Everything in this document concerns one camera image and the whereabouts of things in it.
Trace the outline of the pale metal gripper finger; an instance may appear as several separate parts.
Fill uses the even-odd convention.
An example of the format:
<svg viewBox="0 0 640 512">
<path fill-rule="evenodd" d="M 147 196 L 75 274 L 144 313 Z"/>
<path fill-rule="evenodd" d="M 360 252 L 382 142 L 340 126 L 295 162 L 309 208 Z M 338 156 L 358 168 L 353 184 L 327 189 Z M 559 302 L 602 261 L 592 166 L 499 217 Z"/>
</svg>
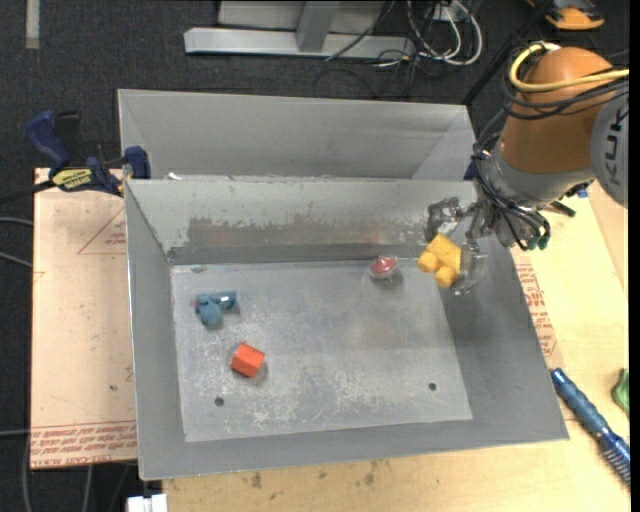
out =
<svg viewBox="0 0 640 512">
<path fill-rule="evenodd" d="M 431 204 L 427 209 L 426 241 L 431 242 L 437 235 L 450 236 L 463 216 L 464 210 L 458 197 Z"/>
<path fill-rule="evenodd" d="M 470 292 L 482 279 L 487 253 L 477 242 L 464 242 L 461 247 L 460 273 L 452 290 L 457 296 Z"/>
</svg>

